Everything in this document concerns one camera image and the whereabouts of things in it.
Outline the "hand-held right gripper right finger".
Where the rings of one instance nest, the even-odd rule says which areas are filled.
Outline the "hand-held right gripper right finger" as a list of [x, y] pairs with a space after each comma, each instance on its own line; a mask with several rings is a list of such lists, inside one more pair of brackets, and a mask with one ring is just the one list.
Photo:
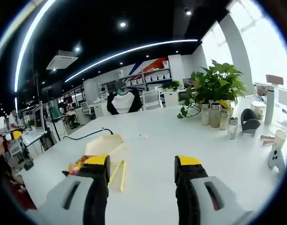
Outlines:
[[194, 157], [175, 156], [175, 196], [181, 225], [247, 225], [252, 211], [244, 210], [236, 195], [215, 176], [208, 176]]

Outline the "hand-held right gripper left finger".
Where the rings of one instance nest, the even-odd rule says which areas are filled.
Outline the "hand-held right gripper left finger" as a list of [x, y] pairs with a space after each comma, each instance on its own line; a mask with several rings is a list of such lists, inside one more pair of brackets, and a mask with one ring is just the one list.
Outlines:
[[37, 210], [49, 225], [103, 225], [109, 196], [110, 156], [93, 156], [52, 188]]

